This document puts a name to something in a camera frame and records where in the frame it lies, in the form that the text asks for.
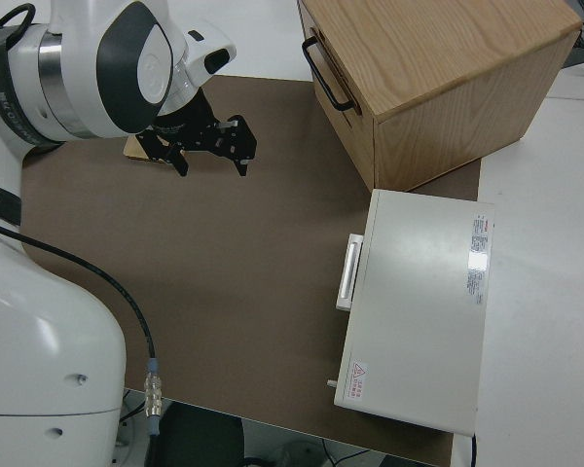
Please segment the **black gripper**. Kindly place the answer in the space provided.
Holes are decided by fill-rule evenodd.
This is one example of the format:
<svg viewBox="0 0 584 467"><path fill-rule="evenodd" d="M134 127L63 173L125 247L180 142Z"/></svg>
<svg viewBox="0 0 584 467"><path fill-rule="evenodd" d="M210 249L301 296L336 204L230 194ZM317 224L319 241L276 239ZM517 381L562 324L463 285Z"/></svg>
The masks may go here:
<svg viewBox="0 0 584 467"><path fill-rule="evenodd" d="M176 111L159 115L151 130L146 129L135 137L148 161L172 165L182 177L188 174L189 165L181 148L205 150L223 157L234 164L240 176L247 174L257 148L257 140L245 118L234 115L219 122L204 93L196 93Z"/></svg>

